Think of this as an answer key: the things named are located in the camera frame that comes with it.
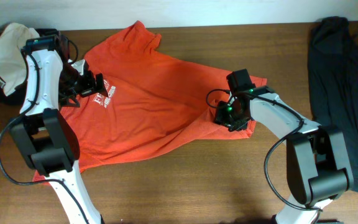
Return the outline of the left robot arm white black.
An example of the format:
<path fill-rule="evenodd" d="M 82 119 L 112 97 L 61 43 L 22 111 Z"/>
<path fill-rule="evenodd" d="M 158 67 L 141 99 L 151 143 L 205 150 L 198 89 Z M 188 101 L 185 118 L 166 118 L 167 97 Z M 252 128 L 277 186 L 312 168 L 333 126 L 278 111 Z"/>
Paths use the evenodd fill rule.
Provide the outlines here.
<path fill-rule="evenodd" d="M 102 74 L 93 74 L 85 60 L 70 59 L 71 45 L 57 30 L 26 41 L 25 100 L 5 131 L 26 165 L 42 176 L 39 183 L 54 189 L 70 223 L 103 223 L 80 174 L 78 138 L 60 108 L 78 108 L 78 97 L 108 93 Z"/>

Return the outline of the white crumpled garment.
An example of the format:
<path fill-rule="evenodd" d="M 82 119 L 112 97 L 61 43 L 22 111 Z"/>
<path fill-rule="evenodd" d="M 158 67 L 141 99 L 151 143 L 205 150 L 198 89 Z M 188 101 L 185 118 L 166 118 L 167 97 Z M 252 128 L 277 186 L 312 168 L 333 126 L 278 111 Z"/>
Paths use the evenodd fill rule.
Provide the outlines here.
<path fill-rule="evenodd" d="M 21 54 L 21 48 L 29 39 L 38 38 L 39 33 L 22 24 L 10 23 L 0 35 L 0 87 L 4 94 L 13 94 L 16 87 L 23 84 L 27 69 Z"/>

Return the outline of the black garment on right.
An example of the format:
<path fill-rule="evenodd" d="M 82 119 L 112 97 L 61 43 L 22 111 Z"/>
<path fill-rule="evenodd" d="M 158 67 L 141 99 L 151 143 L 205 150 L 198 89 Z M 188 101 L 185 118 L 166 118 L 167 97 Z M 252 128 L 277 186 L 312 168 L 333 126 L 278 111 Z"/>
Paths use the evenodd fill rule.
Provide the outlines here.
<path fill-rule="evenodd" d="M 326 17 L 311 30 L 308 81 L 313 119 L 343 132 L 358 192 L 358 44 L 345 17 Z"/>

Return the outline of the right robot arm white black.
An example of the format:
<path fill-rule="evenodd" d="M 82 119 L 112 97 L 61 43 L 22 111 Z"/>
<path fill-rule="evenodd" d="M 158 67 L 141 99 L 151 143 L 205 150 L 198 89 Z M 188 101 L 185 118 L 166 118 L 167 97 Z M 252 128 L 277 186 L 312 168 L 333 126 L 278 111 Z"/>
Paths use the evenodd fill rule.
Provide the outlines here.
<path fill-rule="evenodd" d="M 233 132 L 243 131 L 256 121 L 278 138 L 265 156 L 264 175 L 285 206 L 271 222 L 319 223 L 324 207 L 354 186 L 342 131 L 296 112 L 270 87 L 256 86 L 246 69 L 230 73 L 226 80 L 229 88 L 225 92 L 230 97 L 215 107 L 214 122 Z M 268 171 L 269 159 L 280 144 L 287 149 L 288 199 L 273 186 Z"/>

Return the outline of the orange t-shirt with white logo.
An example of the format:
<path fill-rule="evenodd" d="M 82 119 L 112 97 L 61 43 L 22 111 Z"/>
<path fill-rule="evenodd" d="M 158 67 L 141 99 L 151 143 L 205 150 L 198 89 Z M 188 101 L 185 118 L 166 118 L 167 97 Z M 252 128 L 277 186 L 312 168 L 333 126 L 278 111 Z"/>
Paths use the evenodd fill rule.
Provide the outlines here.
<path fill-rule="evenodd" d="M 86 53 L 108 95 L 61 109 L 79 141 L 80 171 L 155 158 L 196 139 L 251 137 L 253 121 L 233 132 L 213 121 L 228 99 L 228 71 L 162 54 L 161 38 L 138 21 Z"/>

